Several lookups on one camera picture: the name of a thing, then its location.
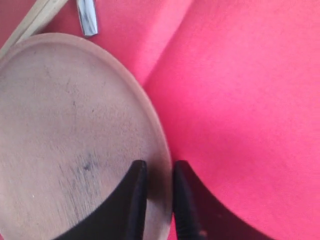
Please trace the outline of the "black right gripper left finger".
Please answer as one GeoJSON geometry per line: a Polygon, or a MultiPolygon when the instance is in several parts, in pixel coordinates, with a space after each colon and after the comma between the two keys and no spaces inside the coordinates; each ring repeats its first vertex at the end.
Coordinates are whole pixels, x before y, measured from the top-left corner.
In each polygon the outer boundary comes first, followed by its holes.
{"type": "Polygon", "coordinates": [[[141,240],[147,208],[147,163],[132,162],[111,195],[58,240],[141,240]]]}

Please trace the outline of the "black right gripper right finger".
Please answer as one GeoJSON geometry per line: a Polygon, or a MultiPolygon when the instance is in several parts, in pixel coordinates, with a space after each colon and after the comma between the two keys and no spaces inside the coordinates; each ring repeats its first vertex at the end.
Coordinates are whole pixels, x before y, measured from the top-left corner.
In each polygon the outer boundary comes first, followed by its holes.
{"type": "Polygon", "coordinates": [[[178,240],[271,239],[226,208],[185,160],[174,164],[173,213],[178,240]]]}

